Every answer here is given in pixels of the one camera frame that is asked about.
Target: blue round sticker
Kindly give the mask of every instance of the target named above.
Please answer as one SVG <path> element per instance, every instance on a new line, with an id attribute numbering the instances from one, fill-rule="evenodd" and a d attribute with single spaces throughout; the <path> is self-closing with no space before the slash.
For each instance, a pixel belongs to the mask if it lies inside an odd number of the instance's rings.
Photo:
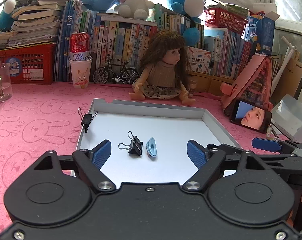
<path id="1" fill-rule="evenodd" d="M 22 73 L 21 60 L 16 57 L 10 57 L 6 59 L 6 63 L 10 64 L 9 73 L 11 77 L 19 76 Z"/>

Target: pink tablecloth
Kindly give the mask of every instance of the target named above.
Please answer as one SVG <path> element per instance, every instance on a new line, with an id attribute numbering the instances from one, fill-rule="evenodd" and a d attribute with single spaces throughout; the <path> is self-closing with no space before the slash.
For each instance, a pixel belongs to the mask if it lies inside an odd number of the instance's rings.
<path id="1" fill-rule="evenodd" d="M 45 151 L 54 149 L 60 155 L 71 154 L 80 134 L 78 107 L 87 112 L 93 98 L 129 100 L 127 86 L 90 85 L 83 90 L 72 84 L 57 82 L 51 86 L 13 84 L 14 95 L 0 104 L 0 232 L 11 221 L 3 205 L 6 188 Z M 229 131 L 244 149 L 254 150 L 254 137 L 261 133 L 234 125 L 224 116 L 217 97 L 194 96 L 194 107 L 206 108 Z M 178 99 L 146 100 L 150 103 L 180 105 Z"/>

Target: brown sweater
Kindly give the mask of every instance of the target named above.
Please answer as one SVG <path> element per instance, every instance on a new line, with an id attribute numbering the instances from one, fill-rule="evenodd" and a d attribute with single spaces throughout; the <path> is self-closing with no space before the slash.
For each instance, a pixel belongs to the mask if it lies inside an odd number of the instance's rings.
<path id="1" fill-rule="evenodd" d="M 163 61 L 159 61 L 154 65 L 147 65 L 146 68 L 149 70 L 148 84 L 157 87 L 174 88 L 176 83 L 174 67 L 175 65 L 170 65 Z"/>

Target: black binder clip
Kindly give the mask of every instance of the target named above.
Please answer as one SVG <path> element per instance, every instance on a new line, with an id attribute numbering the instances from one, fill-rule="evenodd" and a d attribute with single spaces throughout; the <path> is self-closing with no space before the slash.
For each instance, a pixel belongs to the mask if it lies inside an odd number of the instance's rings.
<path id="1" fill-rule="evenodd" d="M 143 147 L 143 142 L 141 142 L 138 137 L 136 136 L 133 136 L 132 132 L 129 131 L 128 132 L 128 137 L 131 139 L 131 143 L 130 145 L 126 145 L 124 143 L 119 143 L 118 147 L 120 150 L 128 150 L 129 151 L 129 154 L 134 154 L 134 155 L 137 155 L 137 156 L 141 156 L 142 155 L 142 147 Z M 121 148 L 120 145 L 124 145 L 126 147 L 129 147 L 129 148 Z"/>
<path id="2" fill-rule="evenodd" d="M 92 116 L 92 114 L 82 114 L 81 108 L 78 108 L 78 114 L 81 117 L 81 126 L 84 126 L 84 132 L 88 132 L 88 128 L 90 123 L 92 122 L 93 118 L 96 117 L 98 112 L 95 112 L 95 114 Z"/>

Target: miniature bicycle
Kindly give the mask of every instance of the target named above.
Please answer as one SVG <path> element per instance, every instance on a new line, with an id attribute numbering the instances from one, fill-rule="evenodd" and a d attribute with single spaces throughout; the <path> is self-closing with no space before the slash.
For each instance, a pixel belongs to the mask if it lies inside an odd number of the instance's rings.
<path id="1" fill-rule="evenodd" d="M 105 84 L 109 79 L 112 82 L 120 82 L 123 84 L 132 85 L 133 82 L 139 78 L 139 73 L 132 67 L 126 67 L 129 62 L 122 62 L 122 64 L 112 64 L 112 59 L 109 58 L 106 60 L 107 65 L 105 67 L 97 68 L 93 74 L 93 82 L 99 84 Z M 120 66 L 120 74 L 116 75 L 111 67 Z"/>

